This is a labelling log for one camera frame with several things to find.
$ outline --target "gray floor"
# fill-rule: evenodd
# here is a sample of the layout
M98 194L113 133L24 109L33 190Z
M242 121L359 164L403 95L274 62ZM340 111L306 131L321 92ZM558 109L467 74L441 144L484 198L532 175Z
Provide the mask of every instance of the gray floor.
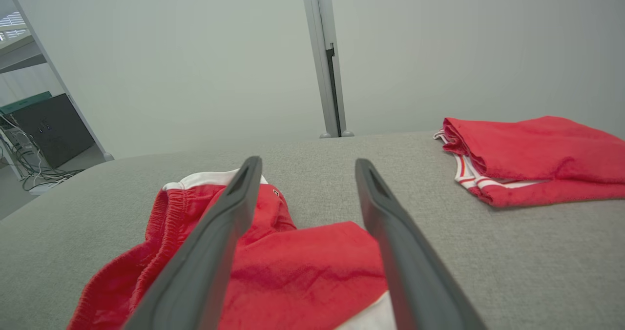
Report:
M94 145L59 168L60 170L76 170L79 168L90 168L103 162L102 153L98 146ZM29 179L27 187L31 186L32 180ZM4 166L0 168L0 220L36 198L37 196L22 190L22 181L18 181L10 167Z

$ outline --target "window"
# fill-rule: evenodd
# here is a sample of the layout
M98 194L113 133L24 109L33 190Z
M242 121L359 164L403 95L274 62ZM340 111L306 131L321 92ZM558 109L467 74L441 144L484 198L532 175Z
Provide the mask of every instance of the window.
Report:
M24 19L22 19L22 15L20 14L20 12L14 12L13 14L9 14L4 19L0 20L0 27L6 27L6 26L12 26L12 25L24 25L24 24L25 24ZM0 32L0 41L11 39L13 37L17 37L25 33L26 33L25 28L22 28L20 30L10 30L10 31Z

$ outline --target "red cloth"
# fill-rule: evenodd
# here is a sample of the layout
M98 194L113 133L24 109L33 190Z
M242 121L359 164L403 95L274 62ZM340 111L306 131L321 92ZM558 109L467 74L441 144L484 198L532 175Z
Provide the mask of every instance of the red cloth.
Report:
M68 328L123 326L224 188L161 190L146 241L92 277ZM297 230L282 194L261 184L252 227L236 247L219 327L331 329L386 289L377 242L365 230L351 222Z
M467 188L492 206L625 198L625 141L607 132L551 116L518 123L447 118L443 130L444 150L477 171ZM543 182L511 187L490 178Z

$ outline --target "folded red cloth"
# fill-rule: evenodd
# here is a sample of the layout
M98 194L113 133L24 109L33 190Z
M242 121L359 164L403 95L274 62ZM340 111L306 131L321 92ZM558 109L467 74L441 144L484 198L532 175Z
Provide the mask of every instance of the folded red cloth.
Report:
M435 138L456 156L456 181L492 206L625 198L625 141L568 119L446 118Z
M203 172L165 185L145 242L92 277L68 328L123 326L233 176ZM333 329L386 289L377 242L365 230L351 222L298 230L281 192L264 181L252 226L236 246L219 327Z

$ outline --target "gray fabric surface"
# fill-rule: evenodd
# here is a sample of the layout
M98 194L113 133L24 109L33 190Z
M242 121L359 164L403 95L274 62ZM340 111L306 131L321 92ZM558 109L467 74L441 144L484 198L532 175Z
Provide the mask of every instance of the gray fabric surface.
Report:
M0 328L57 329L105 263L143 240L163 184L263 157L299 228L362 225L373 161L491 328L625 327L625 202L495 210L454 181L431 132L207 148L97 165L0 222Z

